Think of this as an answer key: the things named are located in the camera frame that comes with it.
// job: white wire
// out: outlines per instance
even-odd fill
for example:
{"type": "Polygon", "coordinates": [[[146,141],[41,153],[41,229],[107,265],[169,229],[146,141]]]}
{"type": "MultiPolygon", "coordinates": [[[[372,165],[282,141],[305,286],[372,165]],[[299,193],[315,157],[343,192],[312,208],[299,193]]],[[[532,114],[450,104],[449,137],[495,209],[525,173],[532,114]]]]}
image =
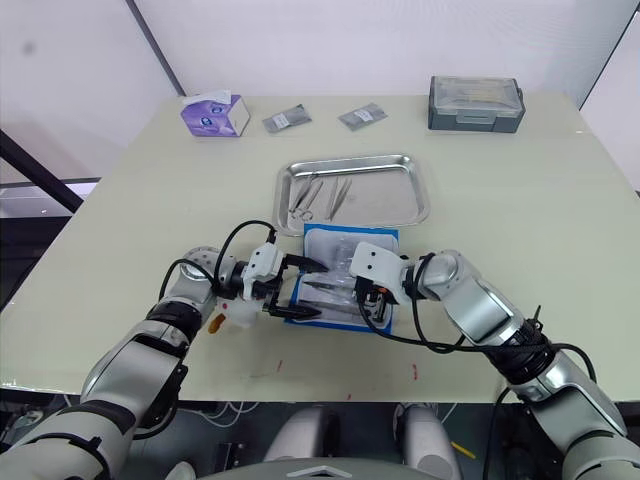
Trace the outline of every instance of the white wire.
{"type": "Polygon", "coordinates": [[[447,414],[442,418],[442,420],[440,420],[440,423],[442,423],[444,425],[444,422],[447,421],[447,418],[449,418],[449,415],[451,415],[453,413],[453,411],[456,409],[457,406],[458,406],[457,403],[454,403],[453,405],[451,405],[451,408],[449,409],[447,414]]]}
{"type": "Polygon", "coordinates": [[[218,413],[217,413],[217,414],[215,414],[215,415],[207,415],[207,414],[206,414],[206,413],[204,413],[204,412],[200,412],[200,413],[202,413],[203,415],[207,415],[207,417],[208,417],[208,418],[210,418],[210,419],[212,419],[212,420],[213,420],[213,419],[216,419],[216,418],[220,418],[222,415],[224,415],[224,414],[225,414],[225,412],[227,411],[227,408],[229,408],[229,405],[230,405],[230,404],[231,404],[231,402],[227,402],[227,403],[225,403],[225,404],[224,404],[224,407],[222,407],[222,410],[220,410],[220,412],[218,412],[218,413]]]}
{"type": "Polygon", "coordinates": [[[236,413],[238,413],[238,412],[240,412],[240,413],[249,413],[249,412],[251,412],[251,411],[255,410],[255,409],[256,409],[256,407],[257,407],[258,405],[260,405],[260,402],[255,402],[253,405],[251,405],[251,406],[250,406],[249,408],[247,408],[246,410],[243,410],[243,409],[242,409],[242,407],[240,407],[240,408],[236,408],[236,406],[233,404],[233,402],[228,402],[228,404],[229,404],[229,408],[230,408],[231,410],[233,410],[234,412],[236,412],[236,413]]]}
{"type": "Polygon", "coordinates": [[[395,410],[393,411],[393,439],[394,440],[398,439],[398,419],[400,418],[400,416],[402,416],[403,412],[404,412],[404,407],[402,406],[401,403],[398,403],[396,405],[395,410]]]}
{"type": "Polygon", "coordinates": [[[235,405],[233,405],[231,402],[227,402],[224,406],[224,408],[222,409],[222,411],[214,416],[212,415],[208,415],[200,410],[187,410],[187,409],[181,409],[183,412],[190,412],[193,413],[195,415],[198,415],[199,417],[202,417],[207,423],[210,423],[211,425],[218,427],[218,428],[230,428],[233,427],[237,422],[238,419],[240,418],[240,416],[244,413],[248,413],[251,412],[252,410],[254,410],[260,403],[259,402],[255,402],[251,407],[245,409],[244,408],[244,402],[240,402],[240,408],[237,408],[235,405]],[[216,418],[219,418],[220,416],[222,416],[222,414],[226,411],[227,407],[229,407],[231,410],[233,410],[236,415],[235,417],[233,417],[233,420],[231,420],[230,423],[218,423],[215,422],[214,420],[216,418]]]}
{"type": "Polygon", "coordinates": [[[427,408],[430,408],[433,411],[433,414],[437,417],[438,416],[438,404],[435,402],[425,402],[423,403],[423,405],[427,408]]]}

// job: sterile package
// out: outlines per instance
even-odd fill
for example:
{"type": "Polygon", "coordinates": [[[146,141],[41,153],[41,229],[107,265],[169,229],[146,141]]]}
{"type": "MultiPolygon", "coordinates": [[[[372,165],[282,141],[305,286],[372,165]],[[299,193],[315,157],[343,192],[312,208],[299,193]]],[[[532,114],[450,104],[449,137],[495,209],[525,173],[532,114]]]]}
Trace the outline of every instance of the sterile package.
{"type": "Polygon", "coordinates": [[[387,118],[387,114],[375,103],[353,110],[338,117],[351,131],[387,118]]]}
{"type": "Polygon", "coordinates": [[[302,104],[296,105],[284,112],[265,118],[262,123],[269,133],[277,133],[285,128],[295,127],[311,121],[311,117],[302,104]]]}
{"type": "MultiPolygon", "coordinates": [[[[398,251],[398,231],[387,228],[342,227],[305,224],[304,255],[329,268],[326,273],[307,273],[298,277],[291,297],[292,304],[313,307],[322,312],[308,320],[289,323],[315,327],[339,328],[370,332],[362,319],[353,295],[355,278],[349,274],[351,259],[358,243],[366,241],[382,248],[398,251]]],[[[382,295],[365,303],[372,321],[382,330],[391,331],[393,308],[382,295]]]]}

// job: white wall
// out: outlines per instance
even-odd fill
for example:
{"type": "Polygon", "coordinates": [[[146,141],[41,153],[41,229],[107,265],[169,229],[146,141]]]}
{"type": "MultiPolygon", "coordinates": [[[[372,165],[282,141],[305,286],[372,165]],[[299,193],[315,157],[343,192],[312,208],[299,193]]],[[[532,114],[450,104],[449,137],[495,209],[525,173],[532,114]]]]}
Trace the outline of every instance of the white wall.
{"type": "Polygon", "coordinates": [[[187,93],[419,94],[513,76],[580,105],[637,0],[138,0],[187,93]]]}
{"type": "MultiPolygon", "coordinates": [[[[577,104],[636,3],[137,1],[188,93],[424,93],[432,74],[477,74],[577,104]]],[[[0,125],[58,177],[108,173],[174,95],[123,0],[0,0],[0,125]]],[[[22,180],[0,162],[0,182],[22,180]]]]}
{"type": "Polygon", "coordinates": [[[582,115],[640,191],[640,14],[629,25],[582,115]]]}
{"type": "Polygon", "coordinates": [[[0,0],[0,125],[59,178],[109,172],[174,95],[124,1],[0,0]]]}

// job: label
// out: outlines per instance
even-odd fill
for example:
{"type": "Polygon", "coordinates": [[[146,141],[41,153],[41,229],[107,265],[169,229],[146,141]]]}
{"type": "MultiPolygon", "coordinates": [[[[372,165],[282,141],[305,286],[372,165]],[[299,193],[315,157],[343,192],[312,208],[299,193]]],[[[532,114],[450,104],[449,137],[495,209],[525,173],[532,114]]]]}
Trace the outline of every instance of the label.
{"type": "Polygon", "coordinates": [[[353,114],[360,117],[363,122],[373,122],[373,117],[366,110],[356,110],[353,114]]]}
{"type": "Polygon", "coordinates": [[[284,116],[284,113],[279,113],[277,115],[274,115],[273,117],[271,117],[271,120],[274,121],[274,123],[276,124],[276,127],[278,127],[279,130],[282,130],[283,128],[287,128],[289,125],[291,125],[289,123],[289,120],[287,120],[287,117],[284,116]]]}

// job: clear lid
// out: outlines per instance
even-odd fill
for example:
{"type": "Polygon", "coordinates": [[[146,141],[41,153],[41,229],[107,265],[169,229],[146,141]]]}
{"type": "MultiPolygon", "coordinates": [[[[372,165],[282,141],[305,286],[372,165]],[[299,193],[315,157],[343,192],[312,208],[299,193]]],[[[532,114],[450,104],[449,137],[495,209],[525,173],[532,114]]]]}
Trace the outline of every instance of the clear lid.
{"type": "Polygon", "coordinates": [[[433,105],[440,114],[458,115],[472,110],[517,117],[522,112],[512,78],[433,77],[433,84],[433,105]]]}

